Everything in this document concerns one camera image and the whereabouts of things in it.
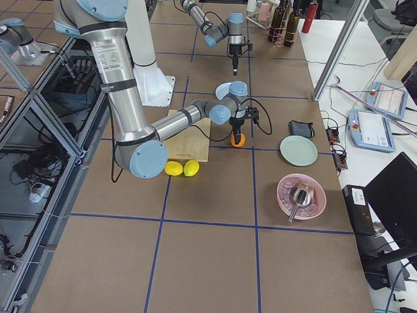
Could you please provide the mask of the metal reacher stick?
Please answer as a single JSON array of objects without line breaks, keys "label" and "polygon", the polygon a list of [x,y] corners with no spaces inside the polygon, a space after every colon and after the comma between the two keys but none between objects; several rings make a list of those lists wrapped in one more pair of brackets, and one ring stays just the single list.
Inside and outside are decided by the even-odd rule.
[{"label": "metal reacher stick", "polygon": [[366,101],[362,100],[360,97],[354,95],[353,93],[345,90],[344,88],[342,88],[341,86],[339,86],[338,84],[332,84],[330,85],[330,88],[336,88],[339,91],[341,91],[342,93],[345,93],[346,95],[350,96],[351,98],[355,99],[355,101],[359,101],[360,103],[362,103],[367,109],[381,115],[383,118],[389,120],[392,124],[394,124],[395,126],[399,127],[400,129],[404,130],[407,134],[414,136],[416,138],[416,132],[412,131],[411,129],[407,128],[406,126],[402,125],[399,121],[395,120],[393,117],[387,115],[386,113],[384,113],[383,111],[375,108],[374,106],[368,104]]}]

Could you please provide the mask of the yellow lemon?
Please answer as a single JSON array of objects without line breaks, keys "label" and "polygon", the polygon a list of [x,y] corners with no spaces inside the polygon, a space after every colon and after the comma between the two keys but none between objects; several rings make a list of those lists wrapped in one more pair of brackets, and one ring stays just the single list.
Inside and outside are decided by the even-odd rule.
[{"label": "yellow lemon", "polygon": [[177,161],[168,161],[164,171],[171,176],[178,176],[183,173],[183,165]]},{"label": "yellow lemon", "polygon": [[183,172],[186,177],[192,177],[199,171],[199,169],[200,165],[198,161],[191,159],[185,163],[183,167]]}]

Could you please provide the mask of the orange mandarin fruit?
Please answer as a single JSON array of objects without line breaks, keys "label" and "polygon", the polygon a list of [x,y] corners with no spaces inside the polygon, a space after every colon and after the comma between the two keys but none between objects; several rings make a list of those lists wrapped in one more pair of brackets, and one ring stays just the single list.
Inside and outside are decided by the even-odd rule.
[{"label": "orange mandarin fruit", "polygon": [[243,147],[246,143],[246,137],[244,134],[232,134],[230,142],[233,147]]}]

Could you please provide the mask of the black desktop box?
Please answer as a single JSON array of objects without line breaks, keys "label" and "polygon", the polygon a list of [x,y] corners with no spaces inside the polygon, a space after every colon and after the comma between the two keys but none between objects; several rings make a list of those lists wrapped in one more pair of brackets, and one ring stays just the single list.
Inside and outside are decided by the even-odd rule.
[{"label": "black desktop box", "polygon": [[364,187],[345,185],[342,189],[352,229],[357,235],[374,236],[374,229]]}]

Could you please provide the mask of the light green plate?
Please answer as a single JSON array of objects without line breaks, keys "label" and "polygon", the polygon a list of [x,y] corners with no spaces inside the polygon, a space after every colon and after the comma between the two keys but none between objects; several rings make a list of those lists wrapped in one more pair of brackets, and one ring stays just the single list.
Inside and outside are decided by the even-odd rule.
[{"label": "light green plate", "polygon": [[302,136],[288,136],[280,143],[283,158],[294,166],[309,166],[318,157],[315,144]]}]

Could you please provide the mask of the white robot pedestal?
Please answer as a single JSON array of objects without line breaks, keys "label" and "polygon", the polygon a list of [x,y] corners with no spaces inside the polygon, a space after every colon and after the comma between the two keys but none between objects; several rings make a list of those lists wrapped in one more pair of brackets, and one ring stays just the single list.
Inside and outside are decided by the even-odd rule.
[{"label": "white robot pedestal", "polygon": [[145,1],[129,1],[125,20],[133,72],[142,105],[168,107],[175,77],[164,75],[157,64]]}]

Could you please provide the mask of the dark green wine bottle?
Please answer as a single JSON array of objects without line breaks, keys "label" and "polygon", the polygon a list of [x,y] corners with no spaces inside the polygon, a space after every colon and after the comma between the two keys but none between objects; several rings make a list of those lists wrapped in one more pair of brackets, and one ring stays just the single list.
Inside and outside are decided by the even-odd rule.
[{"label": "dark green wine bottle", "polygon": [[285,47],[291,48],[295,42],[295,36],[298,29],[298,23],[300,20],[300,0],[293,1],[293,10],[289,15],[287,22],[287,28],[285,32],[285,38],[283,45]]}]

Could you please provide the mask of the folded dark grey cloth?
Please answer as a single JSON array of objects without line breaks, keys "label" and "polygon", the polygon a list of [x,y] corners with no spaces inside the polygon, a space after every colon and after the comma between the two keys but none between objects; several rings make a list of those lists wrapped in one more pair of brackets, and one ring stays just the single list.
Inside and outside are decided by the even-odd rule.
[{"label": "folded dark grey cloth", "polygon": [[313,123],[305,123],[292,120],[289,121],[288,126],[291,136],[302,136],[305,138],[313,138],[315,136]]}]

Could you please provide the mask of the blue teach pendant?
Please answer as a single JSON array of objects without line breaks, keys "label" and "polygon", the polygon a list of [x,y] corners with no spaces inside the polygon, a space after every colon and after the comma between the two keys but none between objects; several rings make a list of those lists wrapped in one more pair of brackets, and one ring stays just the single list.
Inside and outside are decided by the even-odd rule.
[{"label": "blue teach pendant", "polygon": [[397,120],[402,120],[407,106],[408,92],[382,82],[375,82],[369,87],[367,103]]},{"label": "blue teach pendant", "polygon": [[348,129],[353,143],[361,149],[383,153],[395,151],[389,122],[377,113],[352,109],[349,113]]}]

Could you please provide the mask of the bamboo cutting board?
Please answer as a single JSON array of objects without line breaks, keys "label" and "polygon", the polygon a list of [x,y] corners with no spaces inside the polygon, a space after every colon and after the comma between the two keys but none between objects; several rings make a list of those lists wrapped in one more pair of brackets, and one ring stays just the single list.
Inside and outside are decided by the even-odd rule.
[{"label": "bamboo cutting board", "polygon": [[168,159],[187,161],[194,159],[207,162],[209,159],[209,139],[196,127],[189,127],[170,139],[164,140]]}]

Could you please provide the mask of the black computer monitor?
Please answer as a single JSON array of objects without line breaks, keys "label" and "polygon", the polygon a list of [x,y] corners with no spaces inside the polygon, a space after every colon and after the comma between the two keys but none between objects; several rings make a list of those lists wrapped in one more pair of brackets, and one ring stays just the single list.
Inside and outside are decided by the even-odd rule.
[{"label": "black computer monitor", "polygon": [[401,152],[365,187],[365,197],[400,247],[416,243],[416,164]]}]

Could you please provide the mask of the light blue plate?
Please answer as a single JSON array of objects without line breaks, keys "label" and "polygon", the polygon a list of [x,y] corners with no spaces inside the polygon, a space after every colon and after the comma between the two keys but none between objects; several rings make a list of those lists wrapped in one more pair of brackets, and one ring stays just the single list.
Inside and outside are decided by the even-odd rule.
[{"label": "light blue plate", "polygon": [[221,100],[225,95],[229,93],[229,86],[231,85],[231,82],[222,83],[219,86],[217,86],[215,90],[215,95],[218,100]]}]

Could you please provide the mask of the aluminium frame post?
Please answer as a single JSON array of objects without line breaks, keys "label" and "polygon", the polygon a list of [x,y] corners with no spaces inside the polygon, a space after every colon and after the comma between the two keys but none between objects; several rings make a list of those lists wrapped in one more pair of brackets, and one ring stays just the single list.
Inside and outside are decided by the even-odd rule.
[{"label": "aluminium frame post", "polygon": [[334,44],[334,47],[330,53],[330,56],[323,68],[323,71],[320,75],[320,78],[317,82],[317,85],[314,88],[312,94],[312,101],[319,101],[322,94],[324,93],[324,88],[328,85],[328,82],[333,75],[336,66],[339,63],[339,60],[344,52],[347,44],[349,43],[358,22],[360,21],[366,7],[369,4],[369,0],[356,0],[350,10],[347,19],[341,29],[341,32]]}]

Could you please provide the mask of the metal scoop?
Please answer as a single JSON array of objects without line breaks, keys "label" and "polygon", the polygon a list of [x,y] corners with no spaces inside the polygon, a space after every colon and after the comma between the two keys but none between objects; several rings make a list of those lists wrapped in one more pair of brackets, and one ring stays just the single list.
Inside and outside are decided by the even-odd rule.
[{"label": "metal scoop", "polygon": [[315,189],[312,186],[305,185],[303,182],[297,182],[290,190],[290,201],[294,205],[289,215],[288,223],[293,222],[293,218],[299,207],[310,205],[314,199]]}]

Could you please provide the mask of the pink bowl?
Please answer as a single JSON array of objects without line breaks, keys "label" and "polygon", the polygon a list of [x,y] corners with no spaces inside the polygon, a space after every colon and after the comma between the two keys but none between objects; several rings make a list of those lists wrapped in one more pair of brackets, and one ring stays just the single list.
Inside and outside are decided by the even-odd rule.
[{"label": "pink bowl", "polygon": [[292,223],[294,219],[308,220],[319,216],[326,207],[326,194],[312,177],[294,173],[279,181],[277,201]]}]

